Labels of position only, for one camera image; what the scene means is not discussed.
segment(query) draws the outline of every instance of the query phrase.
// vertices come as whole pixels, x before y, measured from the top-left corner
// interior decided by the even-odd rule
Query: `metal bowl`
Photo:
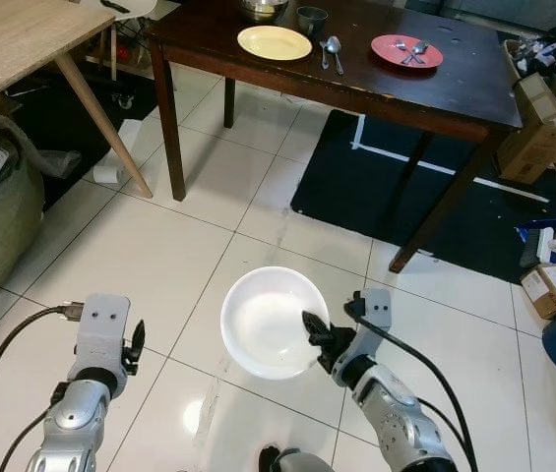
[[[283,15],[288,0],[238,0],[240,13],[256,25],[273,23]]]

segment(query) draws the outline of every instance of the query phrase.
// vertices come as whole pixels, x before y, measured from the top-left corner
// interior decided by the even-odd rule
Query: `light wooden table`
[[[0,0],[0,91],[54,61],[113,150],[148,197],[153,194],[69,54],[113,23],[113,15],[64,0]]]

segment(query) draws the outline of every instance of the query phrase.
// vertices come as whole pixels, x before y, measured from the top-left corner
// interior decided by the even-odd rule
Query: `box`
[[[556,76],[551,88],[539,74],[521,79],[510,56],[516,47],[517,41],[503,42],[508,76],[524,126],[499,147],[497,164],[500,177],[531,184],[556,162]]]
[[[538,265],[523,276],[521,284],[541,318],[556,316],[556,264]]]

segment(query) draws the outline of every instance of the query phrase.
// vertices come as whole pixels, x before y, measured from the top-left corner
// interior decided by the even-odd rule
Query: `yellow plate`
[[[281,27],[251,27],[238,34],[238,44],[254,56],[274,61],[306,57],[313,46],[306,36]]]

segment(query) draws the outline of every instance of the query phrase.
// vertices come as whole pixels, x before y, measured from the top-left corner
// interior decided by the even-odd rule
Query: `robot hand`
[[[102,444],[109,402],[135,376],[145,341],[139,322],[131,347],[124,346],[129,299],[90,296],[80,316],[76,361],[66,383],[53,395],[43,422],[43,443],[32,457],[29,472],[93,472],[95,452]]]
[[[364,318],[387,331],[391,327],[391,299],[387,290],[355,292],[344,306],[355,319]],[[457,472],[437,425],[422,413],[417,398],[374,358],[382,338],[364,326],[326,327],[304,312],[309,342],[320,346],[318,361],[338,386],[352,390],[352,398],[376,431],[383,457],[393,472]]]

